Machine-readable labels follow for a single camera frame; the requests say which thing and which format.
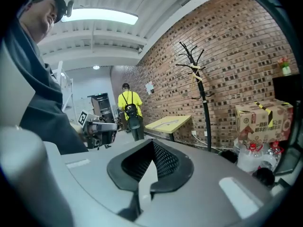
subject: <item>robotic arm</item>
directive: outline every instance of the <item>robotic arm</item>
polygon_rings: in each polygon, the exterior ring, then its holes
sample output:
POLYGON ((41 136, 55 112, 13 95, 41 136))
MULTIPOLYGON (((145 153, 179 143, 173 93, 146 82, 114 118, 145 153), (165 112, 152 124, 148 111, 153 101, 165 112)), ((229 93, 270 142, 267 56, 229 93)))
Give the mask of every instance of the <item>robotic arm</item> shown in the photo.
POLYGON ((83 130, 83 136, 87 140, 88 148, 98 148, 111 144, 115 140, 118 125, 106 123, 102 116, 97 116, 82 110, 78 123, 83 130))

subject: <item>potted plant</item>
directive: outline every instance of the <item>potted plant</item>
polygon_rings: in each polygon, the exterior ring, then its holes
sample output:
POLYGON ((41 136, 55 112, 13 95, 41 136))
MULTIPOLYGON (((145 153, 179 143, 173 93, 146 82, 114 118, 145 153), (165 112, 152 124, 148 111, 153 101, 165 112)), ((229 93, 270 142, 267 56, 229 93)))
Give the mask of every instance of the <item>potted plant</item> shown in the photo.
POLYGON ((278 64, 282 68, 282 72, 284 76, 291 75, 291 71, 289 68, 289 61, 286 57, 282 57, 281 59, 279 59, 278 64))

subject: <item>water bottle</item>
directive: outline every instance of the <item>water bottle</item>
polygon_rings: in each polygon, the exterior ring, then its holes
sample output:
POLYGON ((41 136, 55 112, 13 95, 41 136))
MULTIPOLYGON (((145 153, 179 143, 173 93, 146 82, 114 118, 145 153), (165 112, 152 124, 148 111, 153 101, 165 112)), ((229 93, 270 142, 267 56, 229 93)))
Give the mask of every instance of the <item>water bottle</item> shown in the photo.
POLYGON ((245 146, 239 142, 238 138, 236 138, 233 141, 233 148, 232 148, 233 152, 235 152, 237 155, 239 155, 242 147, 245 147, 245 146))
POLYGON ((274 171, 281 159, 283 151, 284 149, 279 147, 279 142, 274 142, 272 146, 264 153, 260 167, 274 171))
POLYGON ((240 149, 237 167, 243 171, 252 174, 258 169, 262 160, 261 148, 257 148, 256 144, 250 144, 249 148, 242 147, 240 149))

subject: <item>black vent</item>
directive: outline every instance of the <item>black vent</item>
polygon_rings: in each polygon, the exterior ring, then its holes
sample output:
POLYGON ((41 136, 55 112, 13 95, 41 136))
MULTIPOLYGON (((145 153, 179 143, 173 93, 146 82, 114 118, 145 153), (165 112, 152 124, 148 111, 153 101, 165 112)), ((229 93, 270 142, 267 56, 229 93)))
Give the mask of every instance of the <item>black vent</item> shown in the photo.
POLYGON ((157 167, 159 180, 174 173, 179 166, 179 160, 175 155, 151 141, 123 160, 122 169, 139 182, 152 160, 157 167))
POLYGON ((136 192, 152 160, 158 174, 158 181, 151 185, 152 193, 177 190, 194 171, 192 161, 182 151, 152 139, 112 158, 107 165, 107 172, 118 188, 136 192))

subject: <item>coat rack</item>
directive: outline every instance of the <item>coat rack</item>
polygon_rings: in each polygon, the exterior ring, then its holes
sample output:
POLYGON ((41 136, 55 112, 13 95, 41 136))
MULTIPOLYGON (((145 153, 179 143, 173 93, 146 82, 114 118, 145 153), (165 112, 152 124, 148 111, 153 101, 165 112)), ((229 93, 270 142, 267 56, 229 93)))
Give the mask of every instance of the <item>coat rack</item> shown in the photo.
POLYGON ((192 55, 192 51, 197 48, 197 45, 189 52, 189 50, 188 50, 188 48, 186 47, 185 44, 183 44, 182 42, 179 42, 179 43, 183 46, 183 48, 186 51, 186 54, 183 53, 183 54, 180 54, 180 55, 186 55, 189 58, 190 64, 189 65, 176 64, 176 66, 187 66, 192 70, 192 72, 189 73, 189 75, 190 74, 192 75, 191 87, 193 87, 194 78, 196 79, 196 82, 198 84, 198 88, 199 88, 199 91, 200 91, 200 97, 192 97, 192 99, 202 98, 202 103, 203 103, 203 108, 204 108, 204 113, 205 113, 205 121, 206 121, 206 131, 207 131, 207 150, 211 151, 212 134, 211 134, 211 128, 210 128, 210 120, 209 120, 207 100, 206 100, 205 97, 210 97, 210 96, 214 95, 214 93, 210 93, 209 95, 205 94, 203 83, 202 83, 202 78, 200 77, 200 74, 199 74, 199 71, 204 70, 205 66, 204 67, 198 66, 199 59, 200 59, 201 55, 203 54, 204 49, 200 53, 197 61, 195 61, 194 58, 193 58, 193 55, 192 55))

